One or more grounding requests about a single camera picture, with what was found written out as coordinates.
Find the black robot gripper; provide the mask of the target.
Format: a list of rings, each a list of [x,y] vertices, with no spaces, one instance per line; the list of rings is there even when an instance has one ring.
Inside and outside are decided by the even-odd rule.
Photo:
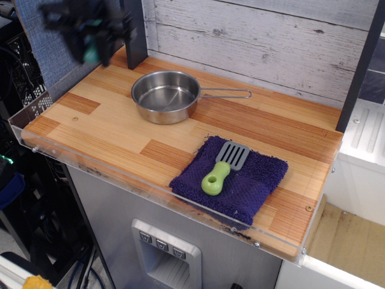
[[[62,33],[63,39],[79,63],[85,63],[85,36],[95,36],[100,62],[109,66],[120,48],[120,40],[132,38],[129,12],[109,12],[105,1],[56,1],[38,7],[45,28]]]

